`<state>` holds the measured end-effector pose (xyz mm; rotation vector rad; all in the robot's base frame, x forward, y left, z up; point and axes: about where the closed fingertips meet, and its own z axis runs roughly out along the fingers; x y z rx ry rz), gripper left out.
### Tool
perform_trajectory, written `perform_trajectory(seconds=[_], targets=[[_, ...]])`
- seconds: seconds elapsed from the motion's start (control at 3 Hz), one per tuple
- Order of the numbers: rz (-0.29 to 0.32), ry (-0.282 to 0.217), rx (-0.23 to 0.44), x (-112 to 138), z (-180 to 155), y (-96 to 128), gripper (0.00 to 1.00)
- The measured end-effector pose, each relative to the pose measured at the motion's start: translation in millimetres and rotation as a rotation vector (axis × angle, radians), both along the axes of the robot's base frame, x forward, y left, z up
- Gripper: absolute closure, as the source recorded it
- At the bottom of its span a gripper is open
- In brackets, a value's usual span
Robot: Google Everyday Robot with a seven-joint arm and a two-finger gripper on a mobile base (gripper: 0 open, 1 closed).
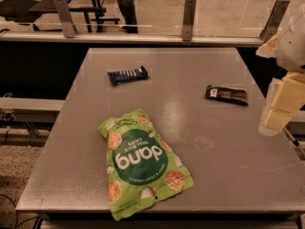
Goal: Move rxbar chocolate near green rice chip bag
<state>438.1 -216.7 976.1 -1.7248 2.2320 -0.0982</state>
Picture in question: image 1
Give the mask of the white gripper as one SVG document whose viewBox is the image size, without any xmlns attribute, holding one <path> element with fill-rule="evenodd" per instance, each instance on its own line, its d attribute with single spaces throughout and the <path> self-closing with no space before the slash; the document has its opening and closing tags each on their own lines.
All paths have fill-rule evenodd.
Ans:
<svg viewBox="0 0 305 229">
<path fill-rule="evenodd" d="M 258 125 L 262 135 L 274 136 L 305 105 L 305 4 L 255 54 L 276 58 L 277 65 L 288 71 L 270 83 Z"/>
</svg>

